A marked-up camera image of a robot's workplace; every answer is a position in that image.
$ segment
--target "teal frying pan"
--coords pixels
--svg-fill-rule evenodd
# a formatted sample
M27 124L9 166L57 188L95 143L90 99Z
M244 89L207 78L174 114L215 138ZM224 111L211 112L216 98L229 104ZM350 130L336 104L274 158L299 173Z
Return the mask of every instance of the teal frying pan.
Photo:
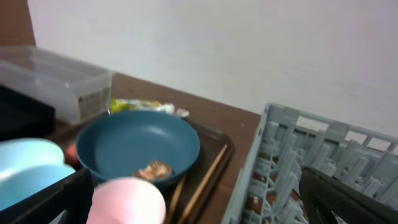
M178 182L200 152L196 131L184 120L157 111L123 111L87 126L76 142L80 164L102 183L131 177L154 161L173 169L153 182L164 189Z

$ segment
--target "chopstick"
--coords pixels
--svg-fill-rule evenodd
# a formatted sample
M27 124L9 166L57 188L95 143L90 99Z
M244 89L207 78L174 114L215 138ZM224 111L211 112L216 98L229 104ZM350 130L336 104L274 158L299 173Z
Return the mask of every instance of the chopstick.
M174 215L174 212L175 212L175 207L177 206L177 202L178 202L178 199L180 198L180 194L181 194L181 191L182 191L182 188L184 186L186 178L187 178L187 176L184 176L182 178L182 180L178 183L177 187L174 190L174 194L173 194L173 197L172 197L172 202L170 203L170 208L169 208L169 212L167 213L167 216L166 216L165 224L171 224L171 222L172 222L173 215Z
M195 193L193 194L191 200L188 202L188 205L185 207L180 219L178 220L177 224L183 224L185 222L185 220L188 218L189 213L191 212L193 206L196 204L199 196L201 195L201 193L203 192L203 189L205 188L205 186L207 185L207 183L209 182L209 179L211 177L211 175L214 173L217 165L220 163L221 158L223 157L225 151L226 151L227 145L225 144L223 149L220 151L220 153L218 154L218 156L216 157L215 161L213 162L213 164L210 166L210 168L208 169L208 171L206 172L205 177L203 178L203 180L200 182L199 187L197 188L197 190L195 191Z

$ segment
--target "pink cup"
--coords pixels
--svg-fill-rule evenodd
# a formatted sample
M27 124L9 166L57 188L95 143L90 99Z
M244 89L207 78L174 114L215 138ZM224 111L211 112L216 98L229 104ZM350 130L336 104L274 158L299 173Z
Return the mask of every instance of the pink cup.
M162 224L166 204L159 190L138 178L101 184L93 195L87 224Z

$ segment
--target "brown table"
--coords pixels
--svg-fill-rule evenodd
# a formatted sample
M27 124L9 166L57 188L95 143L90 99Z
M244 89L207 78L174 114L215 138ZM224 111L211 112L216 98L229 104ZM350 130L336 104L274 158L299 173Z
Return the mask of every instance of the brown table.
M219 224L232 194L238 172L244 165L246 155L250 150L260 116L121 74L115 75L113 79L112 95L115 98L138 98L173 103L176 107L189 110L190 119L219 129L234 141L235 154L198 219L198 223ZM58 123L56 133L49 138L66 144L63 140L76 130L77 127Z

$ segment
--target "gray dish rack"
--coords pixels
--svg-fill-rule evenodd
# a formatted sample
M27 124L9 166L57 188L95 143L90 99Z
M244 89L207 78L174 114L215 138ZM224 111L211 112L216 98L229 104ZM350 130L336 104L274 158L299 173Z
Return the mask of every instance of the gray dish rack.
M398 210L397 145L392 136L268 104L221 223L308 223L297 200L302 166Z

